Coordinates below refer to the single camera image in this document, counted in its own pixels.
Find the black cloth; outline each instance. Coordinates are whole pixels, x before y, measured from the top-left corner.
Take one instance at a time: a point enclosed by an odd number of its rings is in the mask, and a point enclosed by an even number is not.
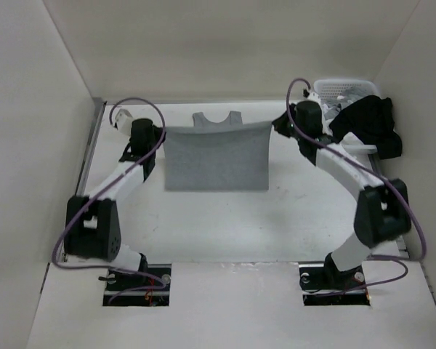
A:
[[[329,127],[339,142],[352,132],[364,144],[375,145],[380,159],[402,155],[402,140],[394,132],[390,98],[364,97],[343,109]]]

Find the screw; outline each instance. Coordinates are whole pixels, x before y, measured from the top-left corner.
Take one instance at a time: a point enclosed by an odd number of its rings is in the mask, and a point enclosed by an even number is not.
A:
[[[304,284],[308,284],[310,282],[309,277],[310,277],[309,273],[302,273],[300,279]]]
[[[354,279],[360,283],[363,283],[365,281],[365,276],[360,271],[358,271],[354,274]]]
[[[110,274],[110,275],[107,276],[107,279],[111,279],[111,278],[113,280],[107,280],[107,284],[109,284],[109,285],[113,285],[114,283],[116,283],[115,274]]]
[[[161,280],[165,284],[169,284],[171,282],[171,276],[169,274],[163,274],[162,277],[161,277]]]

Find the white floor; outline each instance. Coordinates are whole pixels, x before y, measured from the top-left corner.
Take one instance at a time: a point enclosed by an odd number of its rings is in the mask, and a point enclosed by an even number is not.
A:
[[[97,270],[51,268],[28,349],[436,349],[436,307],[418,264],[371,287],[371,306],[305,307],[294,263],[174,263],[170,306],[103,308]],[[396,276],[364,264],[367,281]]]
[[[244,122],[272,120],[282,102],[160,105],[171,125],[203,111],[229,110]],[[135,117],[158,120],[145,106]],[[86,190],[113,170],[127,143],[102,123]],[[436,348],[436,307],[421,267],[370,287],[371,306],[305,307],[294,261],[322,260],[352,231],[355,201],[276,133],[266,193],[167,193],[164,158],[120,208],[124,242],[150,263],[173,262],[167,308],[102,307],[101,270],[51,267],[28,349],[47,348]],[[398,254],[395,242],[381,252]],[[392,262],[365,262],[366,281],[401,274]]]

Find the white wall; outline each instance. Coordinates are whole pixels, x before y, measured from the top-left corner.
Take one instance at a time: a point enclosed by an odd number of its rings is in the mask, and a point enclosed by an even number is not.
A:
[[[0,349],[27,342],[93,109],[41,0],[0,0]]]
[[[418,0],[44,0],[93,96],[281,99],[372,79]]]
[[[408,185],[411,206],[429,243],[424,263],[436,299],[436,0],[421,0],[375,80],[394,103],[404,154],[387,174]],[[408,246],[419,253],[416,234]]]

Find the gray fabric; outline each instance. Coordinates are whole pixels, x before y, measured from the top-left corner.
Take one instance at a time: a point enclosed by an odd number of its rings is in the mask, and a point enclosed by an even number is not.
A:
[[[325,119],[331,120],[336,118],[341,110],[369,95],[371,95],[371,93],[366,89],[362,89],[360,87],[350,87],[340,95],[342,99],[324,100],[323,103],[329,108],[328,111],[325,112]]]
[[[167,190],[268,190],[271,121],[167,127]]]
[[[230,111],[227,118],[221,122],[208,120],[202,112],[192,114],[194,127],[225,127],[229,125],[242,125],[242,116],[240,111]]]

